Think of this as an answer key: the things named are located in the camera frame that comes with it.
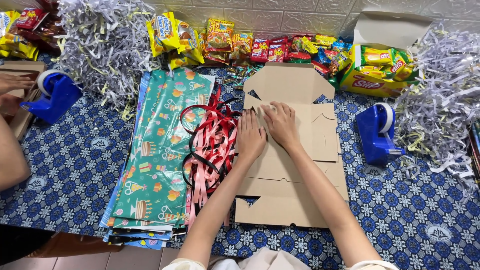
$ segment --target blue tape dispenser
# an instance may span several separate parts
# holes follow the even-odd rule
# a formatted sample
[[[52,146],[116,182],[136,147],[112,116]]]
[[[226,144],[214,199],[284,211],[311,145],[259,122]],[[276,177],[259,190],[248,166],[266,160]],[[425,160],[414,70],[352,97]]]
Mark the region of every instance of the blue tape dispenser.
[[[38,76],[37,84],[42,92],[40,98],[20,106],[49,124],[55,124],[82,96],[80,88],[64,71],[47,70]]]
[[[375,103],[357,114],[363,153],[368,164],[385,166],[405,155],[405,150],[392,142],[395,126],[395,111],[387,103]]]

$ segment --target human hand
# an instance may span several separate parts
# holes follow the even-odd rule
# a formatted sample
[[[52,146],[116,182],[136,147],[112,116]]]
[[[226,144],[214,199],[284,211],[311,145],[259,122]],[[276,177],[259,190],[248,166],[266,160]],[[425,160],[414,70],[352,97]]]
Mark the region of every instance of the human hand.
[[[257,116],[253,110],[245,110],[237,127],[237,150],[239,159],[254,162],[264,151],[267,134],[264,127],[259,128]]]
[[[299,133],[295,126],[295,110],[285,103],[272,101],[270,104],[275,106],[276,113],[270,107],[261,105],[270,135],[287,151],[294,147],[301,147]]]
[[[0,95],[12,90],[30,89],[34,84],[35,82],[28,77],[0,74]]]

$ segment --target open cardboard box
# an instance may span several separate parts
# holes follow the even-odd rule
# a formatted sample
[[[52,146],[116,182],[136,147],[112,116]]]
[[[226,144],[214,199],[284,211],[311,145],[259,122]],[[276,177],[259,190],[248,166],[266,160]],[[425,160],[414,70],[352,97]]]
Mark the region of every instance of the open cardboard box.
[[[335,89],[318,74],[313,65],[267,62],[265,67],[244,83],[244,90],[254,90],[261,101],[245,94],[244,108],[284,102],[295,109],[300,142],[327,175],[345,200],[347,185],[340,144],[336,134],[337,120],[333,103],[312,104],[321,95],[333,98]],[[260,125],[266,127],[264,112],[257,111]],[[269,136],[262,155],[247,172],[237,195],[259,196],[249,207],[237,199],[235,222],[326,227],[325,220],[310,198],[299,172],[288,153]]]
[[[9,75],[28,75],[35,74],[35,81],[38,78],[38,75],[44,72],[47,69],[46,65],[43,62],[36,61],[5,61],[3,65],[0,66],[0,74],[9,74]],[[12,95],[18,98],[21,98],[22,101],[33,101],[40,95],[37,85],[35,84],[32,89],[28,91],[24,90],[13,90],[7,95]],[[23,108],[19,108],[11,119],[9,126],[13,131],[13,134],[17,139],[21,139],[24,135],[25,130],[27,129],[30,120],[33,115]]]
[[[409,85],[418,84],[419,82],[414,80],[415,76],[418,76],[417,72],[404,82],[388,82],[358,72],[355,68],[361,65],[361,45],[375,49],[395,48],[405,51],[408,46],[425,35],[432,21],[430,17],[416,14],[382,11],[360,13],[354,30],[354,45],[348,51],[352,64],[345,70],[340,81],[340,90],[390,97],[399,95],[400,91]]]

